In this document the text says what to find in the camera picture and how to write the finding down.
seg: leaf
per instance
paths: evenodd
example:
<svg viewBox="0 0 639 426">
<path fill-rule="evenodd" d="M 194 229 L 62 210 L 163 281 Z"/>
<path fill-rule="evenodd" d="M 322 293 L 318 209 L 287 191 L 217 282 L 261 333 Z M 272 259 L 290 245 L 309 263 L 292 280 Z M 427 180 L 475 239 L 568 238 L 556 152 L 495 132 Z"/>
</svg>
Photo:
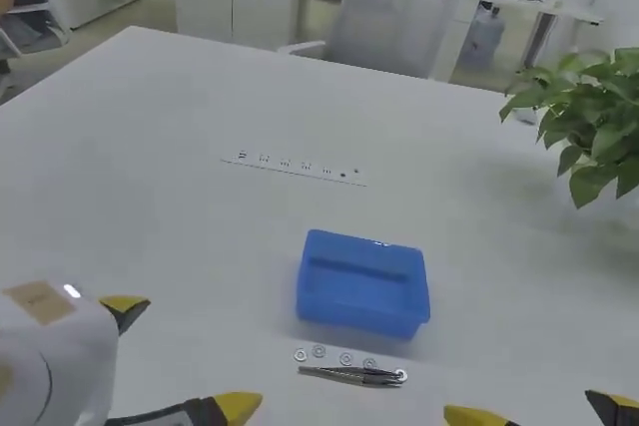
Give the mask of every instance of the leaf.
<svg viewBox="0 0 639 426">
<path fill-rule="evenodd" d="M 639 159 L 629 159 L 619 166 L 617 199 L 639 186 Z"/>
<path fill-rule="evenodd" d="M 639 101 L 632 98 L 637 86 L 627 77 L 615 76 L 610 80 L 601 80 L 600 82 L 606 90 L 618 95 L 626 102 L 639 106 Z"/>
<path fill-rule="evenodd" d="M 579 72 L 581 75 L 587 75 L 588 77 L 594 77 L 597 80 L 605 80 L 615 76 L 615 71 L 610 64 L 594 64 L 590 67 L 586 67 Z"/>
<path fill-rule="evenodd" d="M 614 124 L 606 124 L 601 126 L 599 130 L 597 130 L 595 138 L 592 142 L 592 157 L 595 159 L 600 157 L 636 128 L 636 122 L 631 122 L 621 129 L 615 127 Z"/>
<path fill-rule="evenodd" d="M 546 146 L 546 150 L 555 145 L 557 142 L 561 142 L 568 137 L 568 132 L 546 132 L 543 136 L 543 145 Z"/>
<path fill-rule="evenodd" d="M 548 109 L 548 111 L 544 114 L 541 122 L 539 122 L 539 129 L 537 131 L 537 142 L 541 140 L 543 134 L 546 133 L 548 128 L 551 126 L 552 122 L 557 118 L 557 115 L 552 111 L 552 109 Z"/>
<path fill-rule="evenodd" d="M 581 158 L 581 149 L 575 145 L 571 145 L 563 149 L 559 156 L 559 169 L 557 170 L 557 177 L 561 177 L 568 172 L 573 165 Z"/>
<path fill-rule="evenodd" d="M 612 167 L 583 167 L 570 177 L 572 200 L 578 209 L 595 201 L 603 188 L 616 176 Z"/>
<path fill-rule="evenodd" d="M 577 72 L 583 70 L 584 67 L 579 54 L 575 52 L 566 55 L 557 64 L 557 70 L 562 72 Z"/>
<path fill-rule="evenodd" d="M 501 119 L 501 122 L 506 120 L 506 117 L 510 115 L 510 112 L 515 109 L 529 109 L 531 107 L 537 107 L 541 102 L 542 97 L 543 89 L 537 84 L 518 93 L 508 101 L 503 109 L 499 111 L 499 118 Z"/>
<path fill-rule="evenodd" d="M 615 49 L 615 62 L 639 58 L 639 47 L 622 47 Z"/>
</svg>

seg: floor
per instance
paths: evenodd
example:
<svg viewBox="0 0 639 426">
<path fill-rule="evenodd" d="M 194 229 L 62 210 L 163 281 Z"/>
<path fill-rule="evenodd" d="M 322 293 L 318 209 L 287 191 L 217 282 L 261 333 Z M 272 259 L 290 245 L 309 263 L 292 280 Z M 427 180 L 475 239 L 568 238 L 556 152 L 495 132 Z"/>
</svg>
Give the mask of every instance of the floor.
<svg viewBox="0 0 639 426">
<path fill-rule="evenodd" d="M 338 1 L 312 0 L 305 40 L 324 38 L 338 7 Z M 497 92 L 503 92 L 508 86 L 534 19 L 522 17 L 515 9 L 503 9 L 500 15 L 506 21 L 506 29 L 495 54 L 493 67 L 481 72 L 466 71 L 458 67 L 452 78 L 453 83 Z M 134 2 L 74 31 L 71 42 L 61 49 L 13 61 L 11 67 L 18 87 L 10 91 L 2 101 L 6 102 L 18 95 L 130 25 L 176 32 L 175 1 Z"/>
</svg>

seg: metal washer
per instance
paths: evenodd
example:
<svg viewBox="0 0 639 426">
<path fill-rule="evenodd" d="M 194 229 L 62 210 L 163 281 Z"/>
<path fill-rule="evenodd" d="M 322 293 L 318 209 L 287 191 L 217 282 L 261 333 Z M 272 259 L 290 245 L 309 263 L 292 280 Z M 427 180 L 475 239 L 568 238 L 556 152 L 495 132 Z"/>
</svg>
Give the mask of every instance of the metal washer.
<svg viewBox="0 0 639 426">
<path fill-rule="evenodd" d="M 406 373 L 405 369 L 395 369 L 394 373 L 397 375 L 397 381 L 400 383 L 405 383 L 408 379 L 408 373 Z"/>
<path fill-rule="evenodd" d="M 307 360 L 308 357 L 307 357 L 307 353 L 304 351 L 303 348 L 298 348 L 296 349 L 296 352 L 293 355 L 293 358 L 298 363 L 303 363 Z"/>
<path fill-rule="evenodd" d="M 373 358 L 367 358 L 361 364 L 364 368 L 377 369 L 377 362 Z"/>
<path fill-rule="evenodd" d="M 315 358 L 324 358 L 326 356 L 326 348 L 321 344 L 316 344 L 313 347 L 313 356 Z"/>
<path fill-rule="evenodd" d="M 352 366 L 352 354 L 350 353 L 342 353 L 339 356 L 339 362 L 342 366 Z"/>
</svg>

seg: label sticker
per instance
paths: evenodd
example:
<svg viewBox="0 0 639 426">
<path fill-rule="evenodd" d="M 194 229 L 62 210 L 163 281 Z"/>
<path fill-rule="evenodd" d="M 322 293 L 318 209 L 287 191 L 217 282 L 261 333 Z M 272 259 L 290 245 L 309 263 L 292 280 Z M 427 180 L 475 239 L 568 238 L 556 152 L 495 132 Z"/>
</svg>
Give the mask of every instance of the label sticker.
<svg viewBox="0 0 639 426">
<path fill-rule="evenodd" d="M 13 371 L 6 364 L 0 364 L 0 399 L 9 390 L 9 386 L 13 382 Z"/>
<path fill-rule="evenodd" d="M 33 281 L 2 291 L 42 326 L 73 313 L 75 306 L 46 281 Z"/>
</svg>

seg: power strip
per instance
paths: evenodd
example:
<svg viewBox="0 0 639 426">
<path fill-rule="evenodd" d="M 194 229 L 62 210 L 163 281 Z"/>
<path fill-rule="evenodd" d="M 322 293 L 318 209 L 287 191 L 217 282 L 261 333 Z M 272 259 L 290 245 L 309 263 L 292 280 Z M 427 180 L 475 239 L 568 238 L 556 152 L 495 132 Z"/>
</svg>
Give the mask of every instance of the power strip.
<svg viewBox="0 0 639 426">
<path fill-rule="evenodd" d="M 244 165 L 245 167 L 253 167 L 255 169 L 272 170 L 285 174 L 338 182 L 340 184 L 366 187 L 361 170 L 358 168 L 337 169 L 311 161 L 293 160 L 289 157 L 274 156 L 264 152 L 249 152 L 246 150 L 239 150 L 221 160 L 227 164 Z"/>
</svg>

